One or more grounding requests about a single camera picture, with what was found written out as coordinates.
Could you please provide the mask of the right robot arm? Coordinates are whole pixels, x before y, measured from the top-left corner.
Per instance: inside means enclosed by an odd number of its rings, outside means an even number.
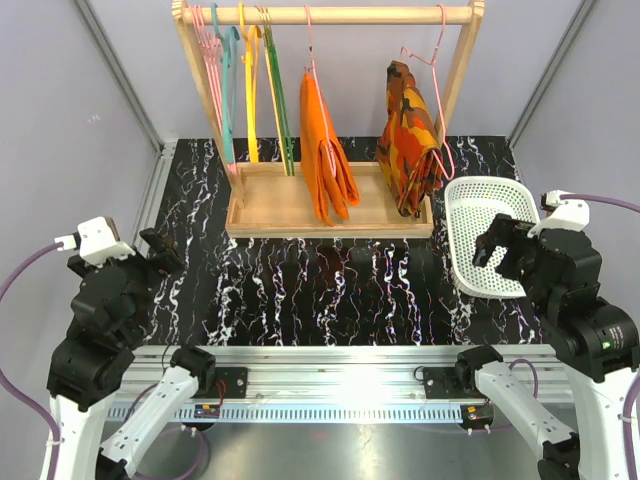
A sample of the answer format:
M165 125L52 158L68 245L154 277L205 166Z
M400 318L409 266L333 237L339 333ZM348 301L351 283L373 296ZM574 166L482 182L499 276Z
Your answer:
M532 450L542 479L636 479L635 411L639 396L639 331L621 308L599 294L602 257L582 231L546 228L498 214L478 236L474 265L506 252L496 271L521 284L544 340L566 373L578 427L559 421L514 379L491 346L459 354L456 389L482 395Z

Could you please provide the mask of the camouflage orange trousers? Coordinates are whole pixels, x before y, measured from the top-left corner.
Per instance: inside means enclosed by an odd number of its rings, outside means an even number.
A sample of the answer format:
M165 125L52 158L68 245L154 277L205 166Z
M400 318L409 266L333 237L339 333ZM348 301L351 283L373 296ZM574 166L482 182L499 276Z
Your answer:
M409 67L393 60L386 73L387 122L376 146L376 161L398 213L418 218L424 198L442 186L442 151Z

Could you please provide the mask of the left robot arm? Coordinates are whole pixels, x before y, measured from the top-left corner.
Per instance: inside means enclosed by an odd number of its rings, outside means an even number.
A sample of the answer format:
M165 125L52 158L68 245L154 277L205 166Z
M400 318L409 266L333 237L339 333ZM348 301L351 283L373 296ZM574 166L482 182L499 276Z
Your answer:
M67 267L81 279L71 301L64 340L47 378L58 423L49 455L57 479L131 479L148 449L183 403L205 397L217 383L216 360L193 346L179 347L146 400L110 438L109 410L149 326L151 290L184 262L173 242L153 228L140 233L143 256L120 240L105 219L79 226Z

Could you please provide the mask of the aluminium mounting rail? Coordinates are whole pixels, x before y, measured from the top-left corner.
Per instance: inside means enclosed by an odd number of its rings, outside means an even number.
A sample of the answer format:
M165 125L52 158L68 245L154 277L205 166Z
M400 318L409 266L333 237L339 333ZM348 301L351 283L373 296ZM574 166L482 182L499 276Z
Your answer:
M427 399L414 370L452 366L465 346L203 347L217 371L242 367L246 379L227 380L221 418L196 418L186 400L170 421L220 423L447 423L461 420L459 406L473 400ZM505 363L531 361L539 378L538 400L573 404L568 379L546 345L498 345ZM120 422L134 398L163 373L161 346L144 346L125 373L107 421Z

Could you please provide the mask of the yellow hanger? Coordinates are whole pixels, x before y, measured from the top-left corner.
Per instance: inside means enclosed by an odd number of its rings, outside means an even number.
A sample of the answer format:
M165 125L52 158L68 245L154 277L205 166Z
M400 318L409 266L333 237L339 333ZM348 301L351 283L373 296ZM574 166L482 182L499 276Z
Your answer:
M241 35L245 41L245 54L243 63L245 67L245 101L247 120L247 141L249 161L252 164L259 162L259 146L256 132L257 120L257 88L259 70L259 41L262 37L261 30L256 25L246 27L244 3L238 4L239 26Z

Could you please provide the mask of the green hanger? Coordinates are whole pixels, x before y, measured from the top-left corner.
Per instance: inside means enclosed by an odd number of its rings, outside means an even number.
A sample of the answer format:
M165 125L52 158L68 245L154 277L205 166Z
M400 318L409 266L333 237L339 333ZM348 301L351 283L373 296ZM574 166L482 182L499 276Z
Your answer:
M295 166L293 158L293 142L288 124L286 101L280 75L278 55L273 38L271 18L267 11L264 11L264 13L266 14L264 22L264 42L268 60L268 73L272 90L272 99L274 102L274 112L276 116L276 126L278 130L282 162L285 174L287 176L294 176Z

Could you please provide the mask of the teal hanger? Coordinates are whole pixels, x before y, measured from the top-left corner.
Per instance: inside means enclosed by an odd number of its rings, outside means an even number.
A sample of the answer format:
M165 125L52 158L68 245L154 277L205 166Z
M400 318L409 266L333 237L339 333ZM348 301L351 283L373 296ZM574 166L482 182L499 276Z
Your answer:
M236 78L238 65L237 44L240 40L240 34L235 26L229 27L225 34L219 29L219 21L217 14L217 4L211 4L212 24L216 38L222 46L221 65L222 65L222 118L221 118L221 134L223 140L223 148L225 154L226 166L230 173L237 173L235 151L233 145L233 127L235 123L236 113Z

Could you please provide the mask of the wooden clothes rack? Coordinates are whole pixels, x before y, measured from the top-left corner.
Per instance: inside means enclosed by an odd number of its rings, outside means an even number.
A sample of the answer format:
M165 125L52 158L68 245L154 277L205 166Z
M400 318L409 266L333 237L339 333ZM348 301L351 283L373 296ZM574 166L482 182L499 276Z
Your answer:
M222 34L235 26L240 34L237 44L238 65L236 78L236 113L233 127L233 145L237 174L232 175L225 167L222 139L217 131L212 96L205 69L203 55L196 38L191 5L176 1L172 5L172 16L176 24L185 56L199 92L206 116L212 130L221 163L231 185L228 213L225 221L227 233L234 238L425 238L433 231L430 196L421 204L418 218L403 217L398 213L381 168L372 161L351 160L346 152L358 191L360 203L348 207L349 219L342 220L330 209L334 226L330 227L314 215L313 204L302 173L299 135L293 136L293 158L295 175L285 174L274 102L268 73L268 60L264 42L264 22L267 11L271 18L272 31L277 25L303 25L307 28L304 6L262 7L244 6L246 27L256 25L262 37L259 41L259 70L257 88L256 132L259 146L259 162L249 161L247 120L245 101L245 41L239 26L238 6L217 7L219 29ZM211 6L201 6L207 29L214 34ZM441 28L441 12L437 6L375 6L375 7L311 7L312 29L320 25L436 25ZM485 5L472 1L467 6L445 6L447 27L459 28L459 38L449 75L445 84L439 84L446 123L451 119L457 97L464 80L474 44L482 23ZM324 98L334 129L334 100ZM430 114L436 132L436 141L444 154L444 166L449 169L449 160L441 144L438 107Z

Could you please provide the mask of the white plastic basket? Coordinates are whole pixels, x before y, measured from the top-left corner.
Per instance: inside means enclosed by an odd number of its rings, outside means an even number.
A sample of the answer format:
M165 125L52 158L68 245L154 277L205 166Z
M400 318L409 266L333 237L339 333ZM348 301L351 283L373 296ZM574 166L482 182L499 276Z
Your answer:
M498 214L537 223L539 215L530 191L516 180L493 176L465 176L445 188L447 236L454 284L460 292L485 299L525 296L521 285L495 272L506 250L497 248L484 268L472 264L476 239Z

